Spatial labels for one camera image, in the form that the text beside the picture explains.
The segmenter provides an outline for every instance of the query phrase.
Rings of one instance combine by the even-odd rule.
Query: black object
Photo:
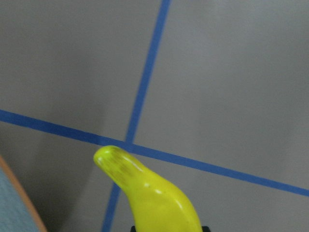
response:
[[[208,226],[202,226],[203,232],[211,232],[211,230],[209,229]],[[131,231],[130,232],[136,232],[135,230],[135,226],[131,227]]]

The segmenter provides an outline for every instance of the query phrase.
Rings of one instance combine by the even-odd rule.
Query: gray floor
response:
[[[0,109],[123,141],[161,1],[4,0]],[[173,0],[135,144],[309,189],[309,2]],[[97,145],[0,122],[51,232],[100,231]],[[305,232],[309,199],[143,156],[212,232]],[[112,232],[134,224],[121,193]]]

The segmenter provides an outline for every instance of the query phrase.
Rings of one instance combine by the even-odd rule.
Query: banana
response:
[[[94,162],[126,194],[137,232],[202,232],[186,195],[116,146],[104,146]]]

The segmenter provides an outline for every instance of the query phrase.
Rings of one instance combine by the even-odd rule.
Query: toy banana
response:
[[[186,195],[126,151],[102,147],[94,162],[126,194],[137,232],[202,232]]]

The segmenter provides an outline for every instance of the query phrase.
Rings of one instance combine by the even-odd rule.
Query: blue tape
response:
[[[14,125],[31,128],[37,131],[43,131],[50,134],[76,139],[79,141],[97,144],[101,146],[115,145],[125,148],[125,143],[116,139],[88,133],[82,130],[61,126],[51,122],[15,114],[12,112],[0,110],[0,121],[11,123]]]
[[[232,169],[223,168],[220,166],[216,166],[216,165],[209,164],[209,163],[204,163],[204,162],[194,160],[194,159],[176,156],[170,153],[150,149],[150,148],[139,146],[139,145],[134,145],[132,147],[132,153],[146,156],[146,157],[153,158],[153,159],[157,159],[157,160],[161,160],[161,161],[175,163],[181,166],[194,168],[194,169],[198,169],[198,170],[209,172],[209,173],[214,173],[214,174],[230,177],[230,178],[237,179],[237,180],[250,182],[253,184],[257,184],[257,185],[262,185],[262,186],[273,188],[273,189],[278,189],[278,190],[291,192],[294,194],[309,197],[309,189],[300,188],[300,187],[296,187],[293,185],[288,185],[288,184],[281,183],[278,181],[269,180],[269,179],[258,177],[255,175],[234,171]]]
[[[170,0],[163,0],[161,3],[161,7],[159,10],[159,14],[157,17],[156,25],[153,32],[153,37],[150,43],[150,47],[148,50],[148,55],[146,59],[146,63],[144,66],[144,70],[141,76],[140,86],[138,89],[138,93],[136,95],[129,127],[126,134],[126,142],[133,143],[136,130],[140,120],[140,114],[142,110],[142,106],[144,104],[145,96],[147,93],[149,81],[154,69],[155,58],[159,49],[164,24],[167,18],[167,14],[169,11]]]
[[[223,168],[220,166],[204,163],[198,160],[177,156],[171,153],[166,153],[139,145],[128,144],[116,139],[111,139],[81,130],[64,127],[58,124],[34,119],[23,115],[18,115],[4,110],[0,110],[0,121],[101,146],[115,145],[127,151],[130,151],[131,153],[141,156],[309,197],[309,189],[288,185],[282,182],[277,182],[255,175],[234,171],[228,168]]]
[[[102,232],[111,230],[116,206],[117,206],[118,199],[119,199],[119,194],[120,194],[120,188],[114,183],[112,186],[110,199],[109,199],[107,209],[105,212],[105,218],[104,218],[104,222],[103,222],[103,226],[101,230]]]

